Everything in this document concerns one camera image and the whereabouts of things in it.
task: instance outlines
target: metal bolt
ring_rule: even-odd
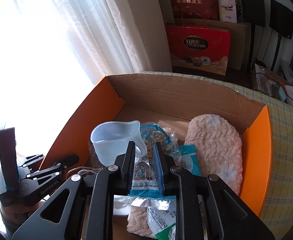
[[[182,168],[180,166],[172,166],[171,170],[174,172],[180,172],[180,171],[182,171]]]
[[[108,167],[108,169],[109,169],[109,171],[116,171],[118,169],[118,166],[116,166],[116,165],[110,165]]]
[[[78,181],[81,179],[81,176],[79,174],[74,174],[71,176],[72,181]]]
[[[216,174],[211,174],[208,177],[211,181],[217,181],[219,179],[219,176]]]

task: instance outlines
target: yellow plaid cloth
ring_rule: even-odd
[[[152,73],[184,76],[220,84],[269,106],[273,135],[272,172],[260,219],[276,239],[281,239],[293,225],[293,107],[260,92],[210,78],[177,73]]]

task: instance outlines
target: black stand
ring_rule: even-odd
[[[274,59],[273,59],[272,66],[271,66],[271,71],[274,70],[274,66],[275,66],[276,60],[278,58],[278,53],[279,53],[279,49],[280,49],[281,39],[282,39],[282,35],[279,34],[278,35],[278,43],[276,44]]]
[[[254,49],[254,38],[255,38],[255,24],[251,23],[251,42],[250,42],[250,53],[248,55],[247,75],[251,74],[252,57],[253,57],[253,49]]]

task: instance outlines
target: white plastic measuring cup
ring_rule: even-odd
[[[129,141],[135,142],[136,157],[146,155],[147,147],[140,135],[139,121],[105,122],[99,124],[91,133],[95,152],[105,166],[114,164],[116,157],[126,152]]]

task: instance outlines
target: cup handle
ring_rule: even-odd
[[[135,145],[140,149],[141,151],[141,156],[136,156],[138,158],[143,157],[144,155],[146,155],[147,153],[147,147],[145,145],[145,143],[143,142],[142,138],[137,138],[137,140],[135,141]]]

